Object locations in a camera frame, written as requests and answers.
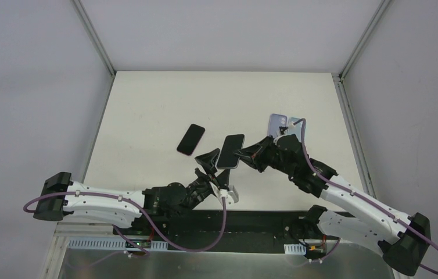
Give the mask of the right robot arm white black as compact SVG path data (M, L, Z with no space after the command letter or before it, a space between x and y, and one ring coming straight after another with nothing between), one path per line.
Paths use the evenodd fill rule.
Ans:
M303 221L306 236L321 234L346 239L381 256L392 269L416 275L429 244L430 221L421 214L409 215L376 200L351 186L326 164L310 158L295 135L265 137L260 142L234 151L249 167L266 168L286 174L301 191L330 202L351 217L341 216L321 206L309 210Z

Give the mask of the black phone purple frame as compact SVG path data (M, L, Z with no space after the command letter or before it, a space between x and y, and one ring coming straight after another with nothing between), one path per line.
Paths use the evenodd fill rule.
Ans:
M205 134L205 131L206 129L204 127L197 124L191 124L183 138L180 140L176 148L177 152L186 156L191 156Z

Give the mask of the black phone light blue case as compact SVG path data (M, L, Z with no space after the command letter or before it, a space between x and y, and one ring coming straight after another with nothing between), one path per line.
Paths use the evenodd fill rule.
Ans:
M239 164L239 158L235 151L242 149L245 140L244 134L232 134L225 137L221 152L216 164L218 169L235 169Z

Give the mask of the lavender phone case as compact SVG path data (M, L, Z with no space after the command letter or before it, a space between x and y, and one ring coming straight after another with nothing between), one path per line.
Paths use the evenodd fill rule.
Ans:
M287 123L287 116L273 113L270 115L268 121L267 135L273 138L278 137L280 132L280 127L285 127Z

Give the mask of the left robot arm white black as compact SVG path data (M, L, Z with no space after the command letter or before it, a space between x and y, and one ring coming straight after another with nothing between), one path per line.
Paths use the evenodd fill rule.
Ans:
M220 149L195 157L199 165L196 179L188 186L169 183L145 190L117 191L91 187L60 172L44 182L41 196L35 201L33 217L43 221L61 221L72 215L129 228L136 235L145 234L154 222L164 223L184 217L209 196L221 205L237 203L239 195L229 183L230 171L218 170Z

